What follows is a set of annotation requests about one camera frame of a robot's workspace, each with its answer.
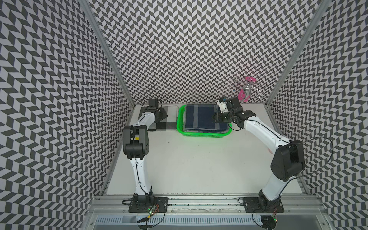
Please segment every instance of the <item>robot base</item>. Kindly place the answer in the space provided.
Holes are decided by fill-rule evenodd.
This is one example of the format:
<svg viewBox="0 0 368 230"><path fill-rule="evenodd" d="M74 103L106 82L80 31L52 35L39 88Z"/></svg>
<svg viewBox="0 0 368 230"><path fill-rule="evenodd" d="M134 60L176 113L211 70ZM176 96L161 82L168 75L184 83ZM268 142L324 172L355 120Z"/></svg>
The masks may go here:
<svg viewBox="0 0 368 230"><path fill-rule="evenodd" d="M167 211L167 201L169 198L167 197L154 197L152 195L138 195L134 194L133 199L129 205L129 212L135 213L148 213L149 208L151 208L154 204L159 205L159 210L157 212L166 212Z"/></svg>
<svg viewBox="0 0 368 230"><path fill-rule="evenodd" d="M278 213L285 212L281 201L280 201L279 205L277 205L275 208L261 209L260 206L259 206L259 198L258 197L243 197L242 200L243 200L245 212L247 212L247 213L252 213L254 210L261 210L262 212L273 213L275 211L275 208L277 209Z"/></svg>

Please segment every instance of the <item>black mounting plate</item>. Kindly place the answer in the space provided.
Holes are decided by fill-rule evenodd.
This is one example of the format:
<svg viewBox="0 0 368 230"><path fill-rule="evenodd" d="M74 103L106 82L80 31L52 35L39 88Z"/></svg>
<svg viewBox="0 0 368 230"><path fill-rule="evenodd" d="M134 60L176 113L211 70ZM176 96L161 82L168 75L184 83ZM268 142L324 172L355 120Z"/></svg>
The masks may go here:
<svg viewBox="0 0 368 230"><path fill-rule="evenodd" d="M254 210L260 210L258 204L258 197L243 197L243 205L245 208L245 212L246 213L252 213ZM270 209L270 210L262 210L260 212L270 212L273 213L274 209ZM277 207L277 212L281 213L281 212L285 212L284 207L282 206L282 203L280 203L280 205Z"/></svg>
<svg viewBox="0 0 368 230"><path fill-rule="evenodd" d="M166 212L167 211L167 201L169 198L167 197L153 197L153 203L159 205L159 210L157 212ZM134 199L130 202L129 212L137 212L137 213L149 213L149 208L151 206L149 204L136 203Z"/></svg>

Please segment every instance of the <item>pink object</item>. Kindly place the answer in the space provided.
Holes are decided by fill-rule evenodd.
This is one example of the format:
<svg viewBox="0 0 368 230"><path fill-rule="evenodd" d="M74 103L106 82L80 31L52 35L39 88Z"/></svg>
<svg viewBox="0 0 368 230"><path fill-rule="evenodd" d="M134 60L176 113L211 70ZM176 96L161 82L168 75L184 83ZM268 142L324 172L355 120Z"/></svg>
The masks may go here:
<svg viewBox="0 0 368 230"><path fill-rule="evenodd" d="M253 77L245 77L245 79L247 81L252 81L252 82L256 82L257 80ZM242 102L244 100L244 102L247 102L249 100L251 96L249 95L247 98L245 98L245 92L243 89L241 89L241 91L239 92L239 95L238 95L238 99L240 102Z"/></svg>
<svg viewBox="0 0 368 230"><path fill-rule="evenodd" d="M253 77L245 77L246 80L256 82L257 80Z"/></svg>
<svg viewBox="0 0 368 230"><path fill-rule="evenodd" d="M244 100L244 102L247 102L248 101L248 99L250 98L251 96L249 95L245 100L244 100L244 98L245 98L245 92L244 92L244 90L243 89L241 89L241 91L239 92L239 95L238 95L238 99L239 99L239 101L241 102L242 100Z"/></svg>

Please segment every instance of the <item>gray checkered cloth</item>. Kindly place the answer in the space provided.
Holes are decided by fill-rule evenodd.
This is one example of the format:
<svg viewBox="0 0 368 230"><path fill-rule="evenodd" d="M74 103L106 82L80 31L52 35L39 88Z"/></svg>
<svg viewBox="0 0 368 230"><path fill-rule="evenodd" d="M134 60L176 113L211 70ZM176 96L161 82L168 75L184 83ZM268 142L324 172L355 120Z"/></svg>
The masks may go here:
<svg viewBox="0 0 368 230"><path fill-rule="evenodd" d="M157 131L157 130L175 130L176 129L176 122L178 120L178 106L171 105L171 106L163 106L164 110L166 110L167 118L163 119L160 122L153 123L147 131ZM139 117L141 117L143 110L145 107L142 107L139 112Z"/></svg>

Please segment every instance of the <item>vent grille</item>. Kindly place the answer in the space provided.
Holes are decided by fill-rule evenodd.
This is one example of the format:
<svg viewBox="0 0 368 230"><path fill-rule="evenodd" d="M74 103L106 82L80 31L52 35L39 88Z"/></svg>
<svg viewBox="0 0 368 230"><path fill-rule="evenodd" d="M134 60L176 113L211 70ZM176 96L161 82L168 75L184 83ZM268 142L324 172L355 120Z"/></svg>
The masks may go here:
<svg viewBox="0 0 368 230"><path fill-rule="evenodd" d="M146 216L140 215L98 215L98 225L137 225L137 221ZM157 224L163 216L153 216L148 224ZM262 225L261 216L254 215L254 221ZM160 224L165 225L255 225L252 215L175 215L165 216Z"/></svg>

